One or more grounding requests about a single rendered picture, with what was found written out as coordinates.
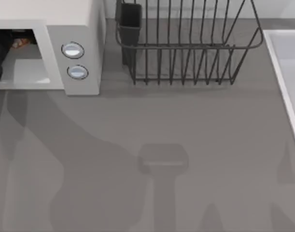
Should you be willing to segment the brown bread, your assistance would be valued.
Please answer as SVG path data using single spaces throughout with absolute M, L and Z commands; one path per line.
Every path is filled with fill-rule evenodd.
M 14 39 L 13 44 L 12 44 L 12 48 L 13 49 L 18 49 L 18 48 L 21 48 L 21 47 L 26 46 L 28 44 L 31 44 L 30 39 L 18 38 L 18 39 Z

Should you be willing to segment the large silver microwave knob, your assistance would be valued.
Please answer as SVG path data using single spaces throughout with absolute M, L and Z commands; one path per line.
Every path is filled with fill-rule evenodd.
M 76 42 L 63 44 L 61 47 L 63 55 L 70 59 L 79 59 L 84 55 L 84 48 Z

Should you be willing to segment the pale microwave oven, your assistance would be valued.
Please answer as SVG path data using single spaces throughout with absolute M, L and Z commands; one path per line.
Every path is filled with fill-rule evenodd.
M 67 95 L 98 95 L 106 38 L 103 0 L 0 0 L 0 29 L 30 30 L 36 43 L 11 49 L 3 63 L 0 90 L 63 90 Z M 70 59 L 63 44 L 76 42 L 84 55 Z M 68 76 L 82 65 L 84 80 Z

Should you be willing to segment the small silver microwave knob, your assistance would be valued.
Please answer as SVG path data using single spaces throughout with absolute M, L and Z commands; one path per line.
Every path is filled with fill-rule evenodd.
M 82 65 L 75 65 L 67 68 L 67 74 L 75 80 L 84 80 L 88 77 L 88 69 Z

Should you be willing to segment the dark grey cutlery holder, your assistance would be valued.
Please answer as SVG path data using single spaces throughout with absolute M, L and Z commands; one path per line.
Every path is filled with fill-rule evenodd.
M 122 63 L 133 68 L 139 43 L 142 5 L 116 0 L 115 21 L 122 49 Z

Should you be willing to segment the white sink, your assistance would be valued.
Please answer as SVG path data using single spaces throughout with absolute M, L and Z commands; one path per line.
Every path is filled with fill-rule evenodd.
M 295 138 L 295 29 L 263 33 Z

